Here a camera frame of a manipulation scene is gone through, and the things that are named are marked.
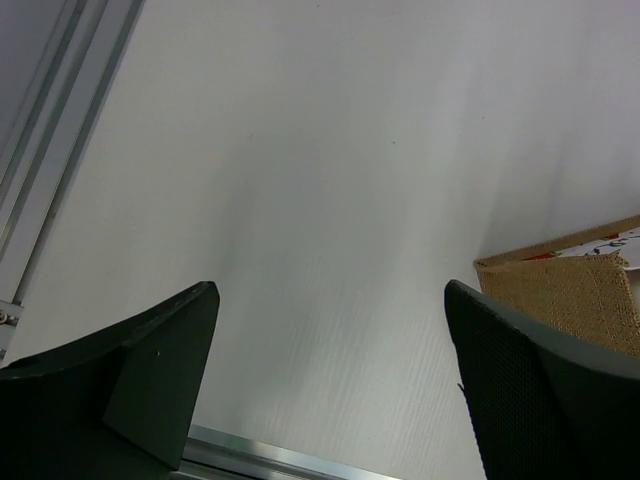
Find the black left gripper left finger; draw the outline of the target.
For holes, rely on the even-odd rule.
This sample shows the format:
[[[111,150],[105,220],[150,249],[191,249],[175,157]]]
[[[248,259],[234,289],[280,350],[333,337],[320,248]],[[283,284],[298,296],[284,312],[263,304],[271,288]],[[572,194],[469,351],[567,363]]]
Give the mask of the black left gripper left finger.
[[[203,281],[1,370],[4,479],[167,479],[182,459],[220,297]]]

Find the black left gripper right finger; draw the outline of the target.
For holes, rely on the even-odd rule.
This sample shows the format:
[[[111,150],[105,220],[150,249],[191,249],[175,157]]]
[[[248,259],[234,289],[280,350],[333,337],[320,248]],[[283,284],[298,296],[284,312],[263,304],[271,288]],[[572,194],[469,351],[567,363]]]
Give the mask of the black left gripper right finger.
[[[638,478],[638,358],[457,280],[444,309],[487,478]]]

